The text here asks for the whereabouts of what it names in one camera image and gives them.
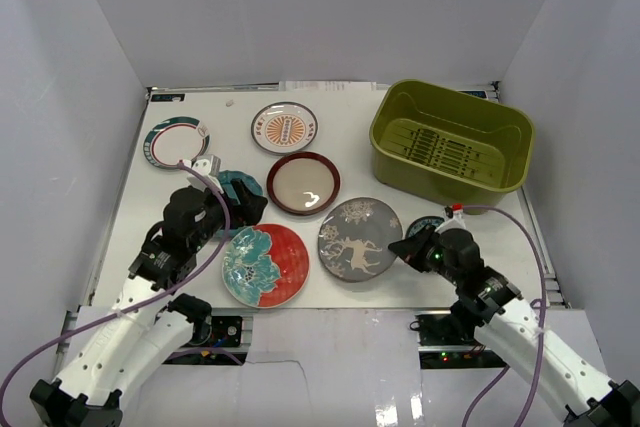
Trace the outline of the small blue floral plate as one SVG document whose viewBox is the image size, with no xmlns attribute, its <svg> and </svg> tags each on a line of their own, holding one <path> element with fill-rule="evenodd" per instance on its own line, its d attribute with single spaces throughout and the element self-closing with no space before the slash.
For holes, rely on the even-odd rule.
<svg viewBox="0 0 640 427">
<path fill-rule="evenodd" d="M 424 229 L 436 230 L 444 223 L 445 219 L 440 216 L 423 216 L 414 220 L 405 233 L 406 238 L 410 238 L 418 234 Z"/>
</svg>

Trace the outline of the grey reindeer snowflake plate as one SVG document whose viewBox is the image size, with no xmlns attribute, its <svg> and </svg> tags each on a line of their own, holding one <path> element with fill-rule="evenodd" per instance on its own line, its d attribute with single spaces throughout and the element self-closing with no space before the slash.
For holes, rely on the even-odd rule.
<svg viewBox="0 0 640 427">
<path fill-rule="evenodd" d="M 402 237 L 400 219 L 388 204 L 370 197 L 352 198 L 322 222 L 317 237 L 319 260 L 342 281 L 365 282 L 392 266 L 396 256 L 388 245 Z"/>
</svg>

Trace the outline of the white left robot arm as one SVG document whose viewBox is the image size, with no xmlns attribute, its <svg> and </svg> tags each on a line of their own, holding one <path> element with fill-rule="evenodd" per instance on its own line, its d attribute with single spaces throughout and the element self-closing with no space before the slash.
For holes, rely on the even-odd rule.
<svg viewBox="0 0 640 427">
<path fill-rule="evenodd" d="M 44 425 L 120 425 L 128 396 L 171 354 L 209 339 L 211 305 L 182 288 L 205 269 L 197 255 L 214 236 L 226 239 L 233 229 L 256 225 L 267 206 L 243 181 L 231 185 L 233 197 L 212 183 L 171 194 L 110 313 L 87 325 L 89 341 L 53 380 L 32 388 Z"/>
</svg>

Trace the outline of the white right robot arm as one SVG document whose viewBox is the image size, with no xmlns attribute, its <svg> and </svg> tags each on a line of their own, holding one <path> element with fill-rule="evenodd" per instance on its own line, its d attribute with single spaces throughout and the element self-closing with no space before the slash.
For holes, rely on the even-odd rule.
<svg viewBox="0 0 640 427">
<path fill-rule="evenodd" d="M 393 242 L 390 251 L 418 272 L 437 273 L 455 287 L 453 337 L 478 342 L 528 382 L 566 426 L 636 426 L 639 390 L 617 383 L 540 326 L 534 310 L 506 277 L 485 264 L 472 234 L 432 227 Z"/>
</svg>

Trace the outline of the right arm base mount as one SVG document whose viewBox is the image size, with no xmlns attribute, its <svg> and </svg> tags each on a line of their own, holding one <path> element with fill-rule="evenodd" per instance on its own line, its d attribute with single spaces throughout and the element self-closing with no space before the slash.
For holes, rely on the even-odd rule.
<svg viewBox="0 0 640 427">
<path fill-rule="evenodd" d="M 409 329 L 418 336 L 422 370 L 503 368 L 505 362 L 452 320 L 446 310 L 415 316 Z"/>
</svg>

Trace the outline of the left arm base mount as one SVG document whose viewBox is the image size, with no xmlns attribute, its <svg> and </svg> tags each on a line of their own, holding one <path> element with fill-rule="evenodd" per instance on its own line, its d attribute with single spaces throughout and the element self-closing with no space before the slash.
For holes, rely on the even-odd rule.
<svg viewBox="0 0 640 427">
<path fill-rule="evenodd" d="M 243 346 L 241 316 L 212 316 L 194 328 L 191 340 L 172 353 L 165 365 L 241 366 L 247 347 Z"/>
</svg>

